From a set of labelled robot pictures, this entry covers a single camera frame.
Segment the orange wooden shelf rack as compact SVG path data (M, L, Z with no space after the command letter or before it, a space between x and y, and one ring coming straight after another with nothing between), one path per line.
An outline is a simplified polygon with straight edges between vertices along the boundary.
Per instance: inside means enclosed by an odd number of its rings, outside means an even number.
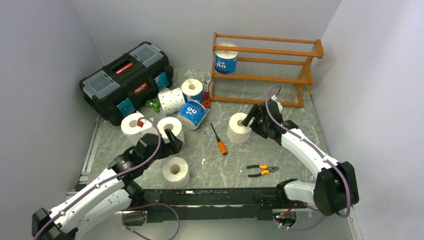
M238 52L232 74L215 71L215 50ZM320 39L293 39L239 34L213 34L211 101L259 104L268 89L281 85L278 98L285 107L304 106L304 89L313 83L312 62L324 57Z

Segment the blue paper roll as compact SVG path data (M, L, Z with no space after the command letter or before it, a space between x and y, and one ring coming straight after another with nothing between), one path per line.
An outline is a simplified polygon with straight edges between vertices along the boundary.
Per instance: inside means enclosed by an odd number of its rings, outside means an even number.
M223 75L233 74L237 68L238 51L215 50L214 70Z

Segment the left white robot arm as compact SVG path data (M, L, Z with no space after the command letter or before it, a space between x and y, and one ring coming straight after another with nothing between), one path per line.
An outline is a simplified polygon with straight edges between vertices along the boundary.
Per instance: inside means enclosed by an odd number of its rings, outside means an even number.
M170 129L164 132L168 142L160 133L145 134L77 194L50 210L37 210L32 215L33 239L73 240L89 224L120 210L139 209L146 198L135 179L155 160L179 153L184 144Z

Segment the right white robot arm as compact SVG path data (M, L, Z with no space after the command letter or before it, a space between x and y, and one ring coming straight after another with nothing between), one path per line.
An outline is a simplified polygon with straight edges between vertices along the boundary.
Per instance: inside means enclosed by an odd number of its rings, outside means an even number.
M314 183L291 178L276 187L275 200L287 208L293 202L315 207L325 216L347 213L360 200L356 173L348 161L340 162L317 147L291 120L284 120L282 107L273 100L255 104L238 123L264 139L274 140L290 151L312 173Z

